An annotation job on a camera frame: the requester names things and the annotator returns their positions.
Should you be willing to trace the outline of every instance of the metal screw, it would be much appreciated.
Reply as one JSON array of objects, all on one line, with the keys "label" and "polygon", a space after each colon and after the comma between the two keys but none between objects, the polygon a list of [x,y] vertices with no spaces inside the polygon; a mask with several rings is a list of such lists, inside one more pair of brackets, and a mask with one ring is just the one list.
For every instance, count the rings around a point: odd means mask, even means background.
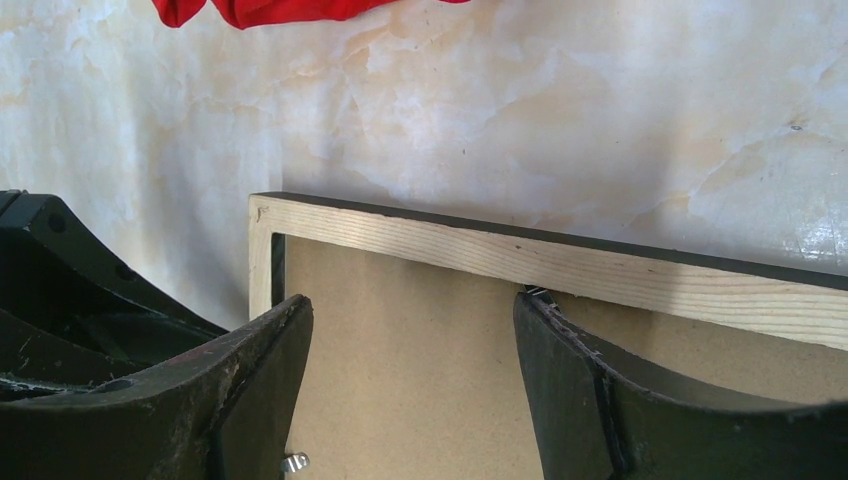
[{"label": "metal screw", "polygon": [[309,457],[305,453],[294,453],[283,459],[280,470],[283,473],[295,473],[309,466]]}]

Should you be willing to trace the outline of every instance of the screw hole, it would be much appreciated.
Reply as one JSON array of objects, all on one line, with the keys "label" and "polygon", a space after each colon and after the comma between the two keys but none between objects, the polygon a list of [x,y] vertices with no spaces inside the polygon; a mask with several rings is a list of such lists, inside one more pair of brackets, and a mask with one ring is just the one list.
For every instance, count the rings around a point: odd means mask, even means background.
[{"label": "screw hole", "polygon": [[65,217],[58,213],[51,213],[50,216],[47,217],[47,226],[55,233],[62,233],[67,228],[67,225],[65,225]]},{"label": "screw hole", "polygon": [[125,282],[132,282],[138,278],[138,274],[133,269],[123,263],[115,267],[115,275]]}]

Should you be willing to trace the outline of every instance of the wooden board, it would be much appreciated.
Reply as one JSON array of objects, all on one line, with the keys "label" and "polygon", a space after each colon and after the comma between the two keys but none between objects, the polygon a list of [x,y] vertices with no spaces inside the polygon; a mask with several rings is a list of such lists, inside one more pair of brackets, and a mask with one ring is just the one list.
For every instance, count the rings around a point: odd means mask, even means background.
[{"label": "wooden board", "polygon": [[250,198],[250,317],[274,233],[848,350],[848,279],[296,194]]},{"label": "wooden board", "polygon": [[[288,294],[315,331],[289,450],[302,480],[541,480],[518,364],[519,285],[291,238]],[[848,399],[848,352],[557,295],[575,323],[702,381],[798,403]]]}]

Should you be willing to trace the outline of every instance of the red cloth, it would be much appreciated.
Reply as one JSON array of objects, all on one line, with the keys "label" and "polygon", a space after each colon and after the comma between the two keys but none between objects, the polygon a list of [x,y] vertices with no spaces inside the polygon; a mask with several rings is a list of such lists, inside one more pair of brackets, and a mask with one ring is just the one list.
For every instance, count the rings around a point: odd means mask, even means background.
[{"label": "red cloth", "polygon": [[[347,20],[395,0],[212,0],[230,25],[244,30],[258,25],[314,20]],[[465,3],[470,0],[440,0]],[[162,23],[179,28],[203,8],[206,0],[153,0]]]}]

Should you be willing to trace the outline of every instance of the black plastic part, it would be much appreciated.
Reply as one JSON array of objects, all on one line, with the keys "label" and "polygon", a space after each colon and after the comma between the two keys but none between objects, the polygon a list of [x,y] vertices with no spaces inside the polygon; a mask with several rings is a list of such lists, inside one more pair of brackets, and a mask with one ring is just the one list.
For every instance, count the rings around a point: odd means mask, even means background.
[{"label": "black plastic part", "polygon": [[93,391],[0,403],[3,478],[276,479],[311,333],[293,297]]},{"label": "black plastic part", "polygon": [[798,406],[697,381],[527,293],[513,317],[547,480],[846,478],[848,403]]},{"label": "black plastic part", "polygon": [[308,299],[228,333],[53,195],[0,192],[0,478],[277,479]]}]

